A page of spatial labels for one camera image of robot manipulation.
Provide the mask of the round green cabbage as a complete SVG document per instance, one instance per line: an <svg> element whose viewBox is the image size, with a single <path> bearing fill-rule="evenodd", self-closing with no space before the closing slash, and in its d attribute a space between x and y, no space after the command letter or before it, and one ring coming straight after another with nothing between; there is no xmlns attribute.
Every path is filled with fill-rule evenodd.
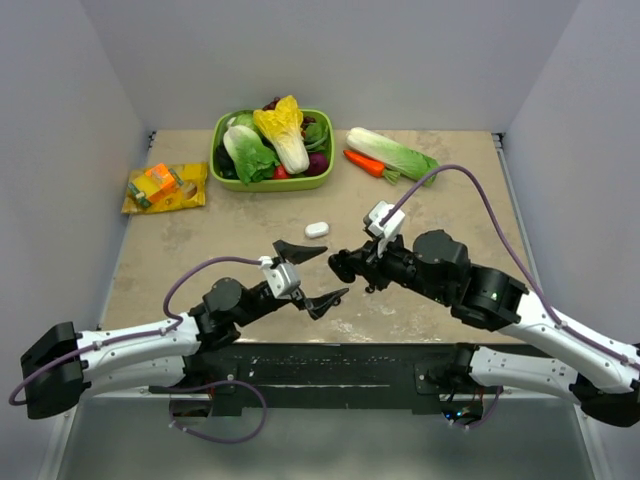
<svg viewBox="0 0 640 480"><path fill-rule="evenodd" d="M260 134L260 130L253 120L252 112L241 112L231 116L227 120L226 127L231 128L234 126L244 126Z"/></svg>

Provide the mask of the white earbud charging case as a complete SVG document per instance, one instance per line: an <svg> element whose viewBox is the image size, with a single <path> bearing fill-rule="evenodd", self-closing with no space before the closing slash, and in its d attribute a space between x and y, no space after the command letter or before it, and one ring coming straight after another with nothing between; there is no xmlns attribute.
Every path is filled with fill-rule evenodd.
<svg viewBox="0 0 640 480"><path fill-rule="evenodd" d="M321 238L330 232L329 224L326 222L315 222L305 226L304 234L309 239Z"/></svg>

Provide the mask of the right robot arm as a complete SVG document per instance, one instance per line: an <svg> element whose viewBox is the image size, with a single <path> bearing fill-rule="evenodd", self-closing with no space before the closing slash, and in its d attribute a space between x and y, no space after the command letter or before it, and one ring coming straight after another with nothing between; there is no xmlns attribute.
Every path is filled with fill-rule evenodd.
<svg viewBox="0 0 640 480"><path fill-rule="evenodd" d="M383 251L370 240L353 252L340 251L329 263L345 283L363 277L368 292L396 283L448 308L465 325L511 336L542 353L458 344L450 362L427 372L428 382L451 393L515 387L567 400L602 423L638 423L638 346L607 339L566 316L553 320L524 283L472 263L467 247L444 231L420 235L411 249L402 238Z"/></svg>

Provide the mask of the orange juice box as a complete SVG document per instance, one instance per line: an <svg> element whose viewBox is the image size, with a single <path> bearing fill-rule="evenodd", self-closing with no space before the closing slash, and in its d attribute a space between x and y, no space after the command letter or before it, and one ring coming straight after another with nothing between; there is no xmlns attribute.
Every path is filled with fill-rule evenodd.
<svg viewBox="0 0 640 480"><path fill-rule="evenodd" d="M147 209L183 186L183 181L173 168L160 163L135 176L128 183L128 192L133 200Z"/></svg>

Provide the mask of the dark red grapes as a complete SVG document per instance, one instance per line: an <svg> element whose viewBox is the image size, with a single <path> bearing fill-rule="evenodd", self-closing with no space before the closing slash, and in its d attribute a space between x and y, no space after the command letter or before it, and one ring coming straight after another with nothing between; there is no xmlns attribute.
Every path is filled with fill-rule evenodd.
<svg viewBox="0 0 640 480"><path fill-rule="evenodd" d="M269 111L269 110L274 110L278 103L280 102L281 98L280 97L275 97L270 103L266 104L262 110L263 111Z"/></svg>

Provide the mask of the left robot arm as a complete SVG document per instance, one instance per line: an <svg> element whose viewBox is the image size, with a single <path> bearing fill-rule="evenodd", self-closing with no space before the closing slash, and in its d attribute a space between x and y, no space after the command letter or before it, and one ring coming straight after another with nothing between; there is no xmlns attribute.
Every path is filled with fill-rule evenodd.
<svg viewBox="0 0 640 480"><path fill-rule="evenodd" d="M301 288L297 265L323 254L324 248L282 240L273 247L273 257L223 256L192 268L165 295L161 321L118 330L79 331L70 321L49 328L21 356L23 379L10 393L10 405L26 407L36 420L64 413L84 398L138 386L196 392L206 383L207 368L191 357L233 344L241 328L287 305L318 320L340 304L345 289L310 298ZM263 279L246 287L224 277L189 311L171 311L171 299L184 283L221 263L254 266Z"/></svg>

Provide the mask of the dark green leafy vegetable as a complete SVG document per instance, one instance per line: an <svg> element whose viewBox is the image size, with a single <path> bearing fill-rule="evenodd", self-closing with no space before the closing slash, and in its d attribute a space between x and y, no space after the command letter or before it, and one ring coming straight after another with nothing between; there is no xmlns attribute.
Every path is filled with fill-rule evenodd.
<svg viewBox="0 0 640 480"><path fill-rule="evenodd" d="M329 129L324 123L309 123L303 130L305 149L308 152L318 151L323 147L329 136Z"/></svg>

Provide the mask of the yellow snack bag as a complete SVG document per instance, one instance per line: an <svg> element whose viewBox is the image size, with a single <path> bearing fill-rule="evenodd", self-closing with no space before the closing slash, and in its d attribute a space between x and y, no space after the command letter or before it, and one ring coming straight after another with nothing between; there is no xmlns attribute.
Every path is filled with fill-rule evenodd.
<svg viewBox="0 0 640 480"><path fill-rule="evenodd" d="M123 214L156 214L182 209L189 209L204 206L206 203L206 180L207 167L203 163L189 164L166 164L167 167L173 168L183 181L183 186L175 193L170 194L160 200L150 208L144 209L139 206L128 192L128 183L135 176L142 174L145 170L158 164L146 167L144 169L134 170L130 173L125 198L121 208Z"/></svg>

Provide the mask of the purple onion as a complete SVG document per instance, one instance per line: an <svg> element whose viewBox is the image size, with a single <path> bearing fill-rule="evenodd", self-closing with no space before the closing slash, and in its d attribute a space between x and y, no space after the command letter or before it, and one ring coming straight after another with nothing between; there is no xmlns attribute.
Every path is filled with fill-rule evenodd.
<svg viewBox="0 0 640 480"><path fill-rule="evenodd" d="M309 155L309 167L304 172L307 177L315 177L323 174L329 167L327 157L321 152L314 152Z"/></svg>

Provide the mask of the black earbud charging case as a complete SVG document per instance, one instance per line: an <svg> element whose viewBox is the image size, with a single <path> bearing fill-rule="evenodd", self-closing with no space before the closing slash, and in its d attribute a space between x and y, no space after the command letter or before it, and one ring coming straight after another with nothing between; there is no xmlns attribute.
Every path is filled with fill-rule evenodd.
<svg viewBox="0 0 640 480"><path fill-rule="evenodd" d="M351 284L356 281L356 272L350 264L351 252L340 250L328 258L328 266L336 277L343 283Z"/></svg>

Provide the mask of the green plastic basket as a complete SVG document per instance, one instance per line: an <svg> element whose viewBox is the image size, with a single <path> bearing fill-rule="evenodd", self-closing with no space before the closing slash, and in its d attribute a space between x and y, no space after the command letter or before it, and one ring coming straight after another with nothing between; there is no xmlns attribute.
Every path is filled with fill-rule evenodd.
<svg viewBox="0 0 640 480"><path fill-rule="evenodd" d="M258 183L250 183L244 185L240 180L226 179L222 176L221 170L216 158L216 148L222 142L223 134L226 131L227 121L234 117L237 113L241 113L241 110L235 112L229 112L224 114L216 123L214 127L214 133L211 139L210 154L209 154L209 171L210 176L216 180L223 188L243 193L275 193L275 192L294 192L312 190L322 186L329 178L333 167L335 165L335 147L336 141L334 138L334 129L329 116L321 110L302 108L302 112L305 116L311 116L315 118L318 123L325 127L327 130L327 138L323 144L321 152L325 155L328 161L328 168L325 172L318 176L298 176L289 179L276 179L276 180L263 180Z"/></svg>

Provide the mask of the green lettuce in basket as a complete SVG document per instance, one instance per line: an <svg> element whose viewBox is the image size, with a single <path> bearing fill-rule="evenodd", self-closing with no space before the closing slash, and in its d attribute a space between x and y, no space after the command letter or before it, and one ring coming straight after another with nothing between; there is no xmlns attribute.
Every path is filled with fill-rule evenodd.
<svg viewBox="0 0 640 480"><path fill-rule="evenodd" d="M224 133L223 144L244 185L271 179L279 166L275 152L263 144L254 130L244 125L229 127Z"/></svg>

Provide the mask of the yellow napa cabbage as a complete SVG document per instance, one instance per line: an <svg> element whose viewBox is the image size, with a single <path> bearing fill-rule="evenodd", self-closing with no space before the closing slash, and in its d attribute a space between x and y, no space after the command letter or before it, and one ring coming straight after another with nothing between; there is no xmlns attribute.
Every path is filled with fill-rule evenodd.
<svg viewBox="0 0 640 480"><path fill-rule="evenodd" d="M308 169L309 158L301 134L303 113L292 95L281 98L273 110L255 110L253 121L275 148L288 174L297 175Z"/></svg>

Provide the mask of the orange toy carrot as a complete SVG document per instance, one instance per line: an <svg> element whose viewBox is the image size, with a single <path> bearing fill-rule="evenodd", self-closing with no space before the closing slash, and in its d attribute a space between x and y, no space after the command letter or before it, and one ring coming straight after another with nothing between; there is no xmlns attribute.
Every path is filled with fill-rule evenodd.
<svg viewBox="0 0 640 480"><path fill-rule="evenodd" d="M355 151L344 150L343 155L349 162L356 165L369 175L375 178L383 178L392 185L395 185L401 176L399 172L391 170L382 162L374 160Z"/></svg>

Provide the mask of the napa cabbage on table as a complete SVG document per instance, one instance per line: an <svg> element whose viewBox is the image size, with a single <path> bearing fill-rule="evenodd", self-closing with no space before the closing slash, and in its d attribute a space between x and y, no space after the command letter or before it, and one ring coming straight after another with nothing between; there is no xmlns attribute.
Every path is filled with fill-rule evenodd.
<svg viewBox="0 0 640 480"><path fill-rule="evenodd" d="M351 151L414 181L439 167L434 158L365 128L352 128L346 135L346 143Z"/></svg>

